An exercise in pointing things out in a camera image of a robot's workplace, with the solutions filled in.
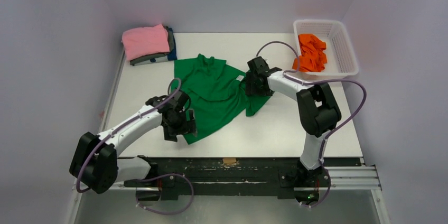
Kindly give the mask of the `green t shirt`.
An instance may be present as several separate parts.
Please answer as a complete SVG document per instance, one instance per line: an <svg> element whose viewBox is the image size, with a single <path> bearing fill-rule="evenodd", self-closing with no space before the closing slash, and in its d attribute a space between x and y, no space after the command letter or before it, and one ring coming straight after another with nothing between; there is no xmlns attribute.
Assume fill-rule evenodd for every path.
<svg viewBox="0 0 448 224"><path fill-rule="evenodd" d="M246 73L227 64L226 60L205 57L176 60L174 76L181 80L171 87L191 98L197 135L185 135L193 144L222 129L242 111L254 116L270 99L269 96L246 95Z"/></svg>

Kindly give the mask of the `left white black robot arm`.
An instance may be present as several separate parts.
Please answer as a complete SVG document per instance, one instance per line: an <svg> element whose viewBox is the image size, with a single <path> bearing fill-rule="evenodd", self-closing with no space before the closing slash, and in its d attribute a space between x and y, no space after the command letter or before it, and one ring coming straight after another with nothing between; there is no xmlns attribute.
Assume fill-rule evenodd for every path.
<svg viewBox="0 0 448 224"><path fill-rule="evenodd" d="M178 136L197 135L194 110L188 94L181 90L169 96L153 97L131 117L104 132L84 133L75 150L69 172L76 178L77 192L101 194L114 183L139 181L152 186L157 171L144 156L120 159L121 153L149 131L161 127L166 141Z"/></svg>

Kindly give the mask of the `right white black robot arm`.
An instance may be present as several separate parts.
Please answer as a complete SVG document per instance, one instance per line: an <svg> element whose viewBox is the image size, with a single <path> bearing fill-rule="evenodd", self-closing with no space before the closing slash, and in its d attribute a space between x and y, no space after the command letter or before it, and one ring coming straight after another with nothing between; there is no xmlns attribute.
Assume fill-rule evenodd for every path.
<svg viewBox="0 0 448 224"><path fill-rule="evenodd" d="M342 117L331 87L328 83L313 85L288 79L282 69L270 68L261 57L255 57L247 64L246 95L270 97L279 92L296 101L300 123L306 132L296 180L302 185L310 185L323 172L325 137Z"/></svg>

